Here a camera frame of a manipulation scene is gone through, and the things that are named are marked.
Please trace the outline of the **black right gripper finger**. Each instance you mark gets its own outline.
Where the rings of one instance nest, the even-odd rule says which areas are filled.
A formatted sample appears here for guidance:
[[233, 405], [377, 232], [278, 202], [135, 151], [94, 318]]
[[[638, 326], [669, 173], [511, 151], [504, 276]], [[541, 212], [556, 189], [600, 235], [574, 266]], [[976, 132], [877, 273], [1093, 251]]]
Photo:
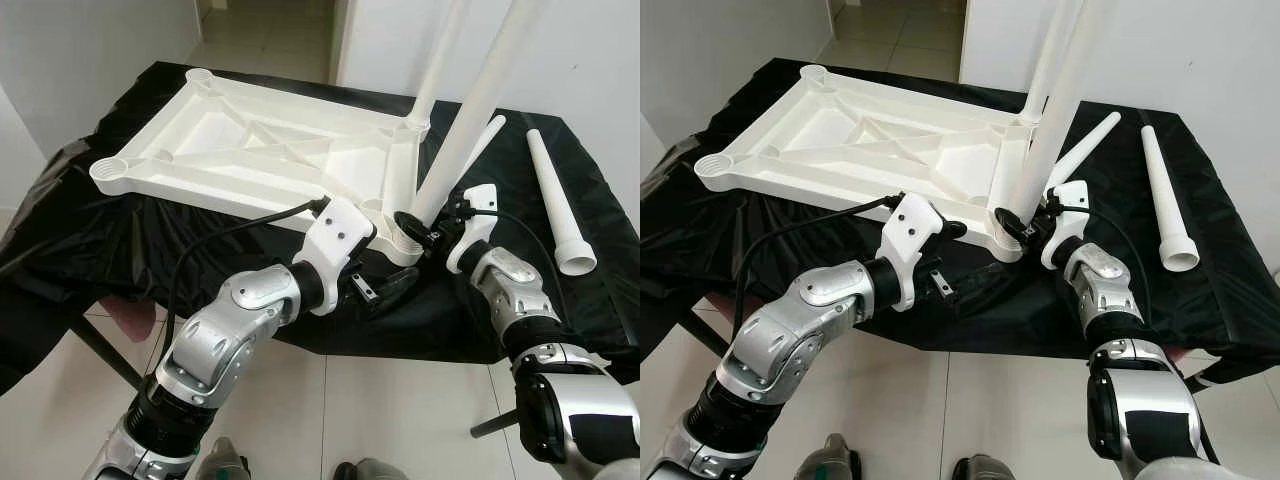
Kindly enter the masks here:
[[997, 207], [995, 210], [995, 219], [1001, 227], [1001, 229], [1007, 233], [1016, 242], [1028, 242], [1032, 236], [1032, 228], [1027, 225], [1015, 212], [1005, 209]]
[[430, 238], [431, 230], [425, 225], [419, 218], [411, 212], [397, 211], [393, 214], [393, 220], [396, 225], [408, 237], [413, 243], [420, 247], [430, 247], [433, 241]]

